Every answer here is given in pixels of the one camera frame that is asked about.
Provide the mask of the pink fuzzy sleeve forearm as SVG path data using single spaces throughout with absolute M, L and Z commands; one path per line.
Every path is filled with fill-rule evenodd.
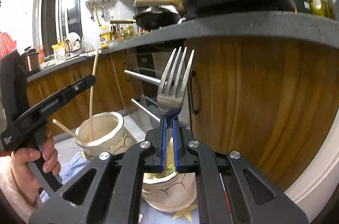
M 13 207 L 18 216 L 25 222 L 29 222 L 29 218 L 33 211 L 37 209 L 41 204 L 41 198 L 39 194 L 36 194 L 36 200 L 33 205 L 30 205 L 24 197 L 20 194 L 15 182 L 14 175 L 11 169 L 11 157 L 1 157 L 1 191 L 6 197 L 9 204 Z

